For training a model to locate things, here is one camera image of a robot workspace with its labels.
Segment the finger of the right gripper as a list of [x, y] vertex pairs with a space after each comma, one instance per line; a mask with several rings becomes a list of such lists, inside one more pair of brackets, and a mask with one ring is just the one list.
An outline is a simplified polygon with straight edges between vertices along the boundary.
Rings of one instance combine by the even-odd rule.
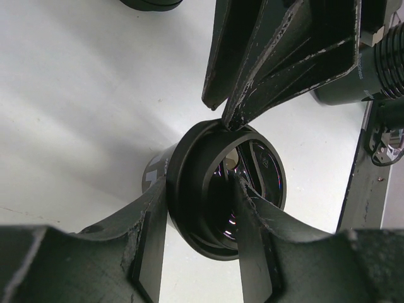
[[361, 1], [263, 1], [222, 115], [235, 131], [357, 65]]
[[217, 1], [202, 101], [215, 110], [230, 97], [249, 44], [269, 42], [294, 1]]

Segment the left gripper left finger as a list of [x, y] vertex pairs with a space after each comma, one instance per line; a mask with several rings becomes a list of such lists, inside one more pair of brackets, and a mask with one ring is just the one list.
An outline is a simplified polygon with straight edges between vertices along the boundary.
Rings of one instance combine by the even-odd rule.
[[2, 302], [158, 302], [167, 222], [166, 180], [113, 215], [65, 233], [1, 227]]

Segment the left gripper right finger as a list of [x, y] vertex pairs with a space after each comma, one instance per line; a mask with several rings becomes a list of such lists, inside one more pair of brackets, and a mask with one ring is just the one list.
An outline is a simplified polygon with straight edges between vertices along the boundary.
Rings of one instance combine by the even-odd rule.
[[237, 246], [245, 302], [402, 302], [403, 231], [329, 234], [235, 178]]

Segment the dark coffee cup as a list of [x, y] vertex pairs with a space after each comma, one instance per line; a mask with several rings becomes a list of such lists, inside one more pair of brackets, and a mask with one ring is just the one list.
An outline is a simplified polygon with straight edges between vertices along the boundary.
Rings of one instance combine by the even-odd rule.
[[155, 155], [143, 171], [141, 190], [144, 194], [159, 178], [167, 174], [177, 143]]

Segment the black cup lid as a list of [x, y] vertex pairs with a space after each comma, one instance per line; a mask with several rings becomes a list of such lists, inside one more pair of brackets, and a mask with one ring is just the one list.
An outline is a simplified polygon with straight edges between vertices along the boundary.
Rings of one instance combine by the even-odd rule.
[[167, 171], [174, 226], [196, 252], [217, 261], [238, 258], [235, 175], [284, 209], [287, 178], [281, 158], [251, 126], [231, 132], [219, 119], [197, 123], [178, 142]]

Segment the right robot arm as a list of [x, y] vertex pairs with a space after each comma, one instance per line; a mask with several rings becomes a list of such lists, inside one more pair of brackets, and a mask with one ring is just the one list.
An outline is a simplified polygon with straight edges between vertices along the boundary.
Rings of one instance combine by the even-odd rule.
[[399, 1], [217, 1], [202, 100], [235, 131], [316, 90], [403, 96]]

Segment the black coffee cup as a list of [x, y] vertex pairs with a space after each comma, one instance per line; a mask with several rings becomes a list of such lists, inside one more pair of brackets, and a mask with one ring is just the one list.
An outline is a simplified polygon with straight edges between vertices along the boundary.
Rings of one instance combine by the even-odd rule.
[[375, 99], [381, 91], [374, 62], [374, 48], [359, 52], [358, 65], [349, 74], [312, 92], [315, 100], [325, 105], [352, 104]]

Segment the black ribbed cup stack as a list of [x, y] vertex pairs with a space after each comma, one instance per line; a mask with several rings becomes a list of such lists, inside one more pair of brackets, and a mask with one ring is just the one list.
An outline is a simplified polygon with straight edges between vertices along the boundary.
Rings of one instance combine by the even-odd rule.
[[121, 0], [121, 3], [138, 11], [170, 11], [178, 7], [181, 0]]

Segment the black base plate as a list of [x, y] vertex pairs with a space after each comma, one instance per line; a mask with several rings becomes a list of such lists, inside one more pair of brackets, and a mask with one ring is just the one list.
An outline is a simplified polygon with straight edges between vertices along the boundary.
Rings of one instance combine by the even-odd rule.
[[403, 129], [403, 99], [369, 102], [362, 122], [336, 230], [382, 226], [390, 170], [399, 158], [389, 149]]

